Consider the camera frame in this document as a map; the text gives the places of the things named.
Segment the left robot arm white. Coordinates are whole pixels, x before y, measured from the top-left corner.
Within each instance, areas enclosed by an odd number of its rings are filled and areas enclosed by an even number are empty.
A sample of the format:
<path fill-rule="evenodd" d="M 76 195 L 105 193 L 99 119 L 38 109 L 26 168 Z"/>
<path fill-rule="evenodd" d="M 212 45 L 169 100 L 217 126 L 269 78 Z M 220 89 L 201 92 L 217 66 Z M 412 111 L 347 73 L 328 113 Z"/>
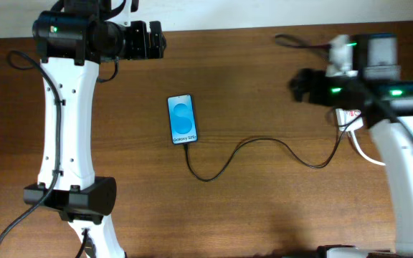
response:
<path fill-rule="evenodd" d="M 56 211 L 88 257 L 124 257 L 111 213 L 112 177 L 97 176 L 91 157 L 92 99 L 104 62 L 160 59 L 159 21 L 128 21 L 130 1 L 58 1 L 33 23 L 45 90 L 44 159 L 24 202 Z"/>

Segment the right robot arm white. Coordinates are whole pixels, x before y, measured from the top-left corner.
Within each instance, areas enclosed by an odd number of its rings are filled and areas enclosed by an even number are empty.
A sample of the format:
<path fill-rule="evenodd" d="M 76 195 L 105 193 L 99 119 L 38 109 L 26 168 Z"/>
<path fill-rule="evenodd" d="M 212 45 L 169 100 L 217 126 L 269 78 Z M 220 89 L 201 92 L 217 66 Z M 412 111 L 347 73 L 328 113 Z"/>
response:
<path fill-rule="evenodd" d="M 334 247 L 325 257 L 413 257 L 413 81 L 401 79 L 394 34 L 338 35 L 326 70 L 301 69 L 289 87 L 298 102 L 358 110 L 388 179 L 396 222 L 393 252 Z"/>

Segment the blue Galaxy smartphone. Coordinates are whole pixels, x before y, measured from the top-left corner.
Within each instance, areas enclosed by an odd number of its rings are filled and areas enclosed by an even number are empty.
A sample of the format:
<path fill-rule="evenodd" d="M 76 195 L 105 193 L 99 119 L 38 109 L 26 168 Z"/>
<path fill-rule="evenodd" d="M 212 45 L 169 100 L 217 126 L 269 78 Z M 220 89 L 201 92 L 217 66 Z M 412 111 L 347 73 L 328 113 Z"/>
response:
<path fill-rule="evenodd" d="M 192 96 L 169 97 L 167 104 L 172 143 L 180 145 L 197 141 L 198 133 Z"/>

